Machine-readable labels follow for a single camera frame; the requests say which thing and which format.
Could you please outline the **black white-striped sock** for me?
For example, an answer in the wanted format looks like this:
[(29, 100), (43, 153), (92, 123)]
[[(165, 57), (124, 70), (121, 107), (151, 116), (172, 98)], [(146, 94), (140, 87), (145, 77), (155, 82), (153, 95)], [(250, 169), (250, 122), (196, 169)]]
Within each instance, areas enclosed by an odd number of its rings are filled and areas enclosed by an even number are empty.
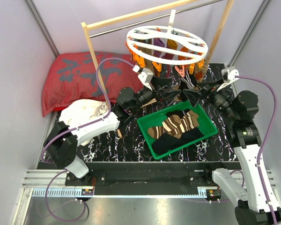
[(189, 71), (185, 70), (184, 77), (181, 77), (181, 83), (180, 83), (181, 90), (184, 89), (194, 90), (197, 88), (197, 85), (198, 83), (195, 79), (194, 74), (189, 74)]

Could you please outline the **white round clip hanger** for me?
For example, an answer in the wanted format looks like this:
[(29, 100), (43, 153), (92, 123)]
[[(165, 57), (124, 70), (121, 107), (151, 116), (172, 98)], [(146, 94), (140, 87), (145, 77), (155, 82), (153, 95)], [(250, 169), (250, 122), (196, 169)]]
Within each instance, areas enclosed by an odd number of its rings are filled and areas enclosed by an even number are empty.
[[(175, 19), (176, 10), (172, 10), (170, 13), (169, 23), (167, 26), (140, 26), (135, 29), (130, 30), (126, 36), (126, 46), (129, 49), (129, 52), (135, 56), (138, 62), (148, 59), (156, 64), (169, 64), (169, 65), (188, 65), (193, 63), (202, 63), (207, 52), (208, 46), (206, 42), (200, 37), (178, 28), (173, 27)], [(165, 47), (158, 47), (153, 44), (154, 38), (160, 38)], [(136, 39), (152, 39), (152, 44), (145, 44), (142, 42), (136, 41)], [(171, 39), (177, 42), (177, 50), (172, 50), (167, 48), (167, 40)], [(151, 49), (153, 55), (148, 55), (140, 50), (139, 47)], [(181, 47), (189, 49), (188, 52), (180, 51)], [(160, 51), (160, 55), (155, 55), (154, 50)], [(172, 60), (164, 59), (163, 56), (165, 53), (174, 54)], [(178, 55), (184, 56), (186, 60), (178, 60)]]

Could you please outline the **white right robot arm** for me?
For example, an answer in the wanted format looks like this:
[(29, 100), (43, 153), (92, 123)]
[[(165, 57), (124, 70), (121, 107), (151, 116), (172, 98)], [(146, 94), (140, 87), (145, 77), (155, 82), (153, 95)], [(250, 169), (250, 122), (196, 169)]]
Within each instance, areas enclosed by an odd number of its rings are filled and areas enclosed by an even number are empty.
[(240, 225), (281, 224), (281, 206), (273, 193), (262, 158), (259, 131), (253, 121), (259, 111), (258, 96), (241, 91), (232, 101), (217, 83), (208, 83), (200, 90), (183, 90), (192, 106), (201, 100), (211, 104), (228, 121), (227, 138), (241, 166), (246, 187), (241, 187), (226, 168), (216, 168), (203, 174), (204, 182), (218, 185), (234, 206)]

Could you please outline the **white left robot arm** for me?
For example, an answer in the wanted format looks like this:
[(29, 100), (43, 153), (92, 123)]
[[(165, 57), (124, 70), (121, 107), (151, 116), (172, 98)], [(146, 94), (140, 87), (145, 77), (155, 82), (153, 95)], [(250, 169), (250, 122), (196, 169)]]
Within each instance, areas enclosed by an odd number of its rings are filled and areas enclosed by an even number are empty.
[(74, 127), (57, 122), (44, 142), (44, 152), (56, 168), (71, 172), (79, 184), (88, 185), (92, 174), (86, 163), (77, 156), (77, 147), (88, 139), (128, 124), (134, 114), (151, 100), (169, 105), (180, 93), (181, 90), (165, 90), (160, 86), (144, 87), (137, 93), (130, 87), (123, 88), (116, 104), (103, 115)]

